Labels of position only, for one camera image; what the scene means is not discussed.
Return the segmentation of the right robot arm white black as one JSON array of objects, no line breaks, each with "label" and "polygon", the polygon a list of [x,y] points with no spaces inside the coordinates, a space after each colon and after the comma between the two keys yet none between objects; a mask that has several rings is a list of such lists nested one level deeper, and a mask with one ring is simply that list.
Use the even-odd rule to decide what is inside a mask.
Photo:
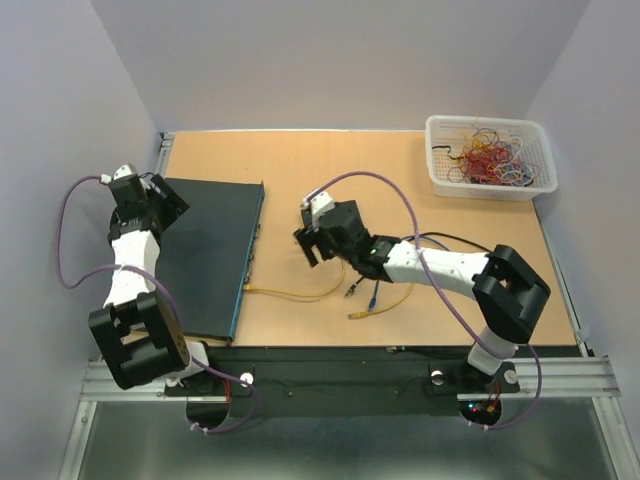
[{"label": "right robot arm white black", "polygon": [[335,257],[366,279],[431,286],[476,301],[485,327],[460,366],[463,384],[482,390],[516,348],[527,345],[550,298],[548,284],[513,248],[489,253],[418,248],[398,237],[372,235],[357,203],[323,193],[302,204],[294,236],[309,264]]}]

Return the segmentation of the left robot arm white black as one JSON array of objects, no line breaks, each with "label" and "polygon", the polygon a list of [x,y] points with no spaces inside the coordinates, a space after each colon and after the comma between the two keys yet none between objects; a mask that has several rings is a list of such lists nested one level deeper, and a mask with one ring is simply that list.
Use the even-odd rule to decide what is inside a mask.
[{"label": "left robot arm white black", "polygon": [[114,253],[109,293],[88,325],[116,384],[123,390],[185,379],[199,393],[215,392],[223,371],[201,342],[188,342],[175,302],[155,270],[163,233],[189,205],[159,175],[146,181],[127,164],[104,179],[114,201],[108,242]]}]

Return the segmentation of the large rack network switch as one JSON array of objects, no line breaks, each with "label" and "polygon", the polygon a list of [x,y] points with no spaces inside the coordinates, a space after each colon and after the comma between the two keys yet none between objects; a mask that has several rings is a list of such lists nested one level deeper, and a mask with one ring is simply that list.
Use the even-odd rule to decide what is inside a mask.
[{"label": "large rack network switch", "polygon": [[156,278],[175,300],[186,335],[230,344],[250,275],[264,185],[167,182],[188,209],[161,237]]}]

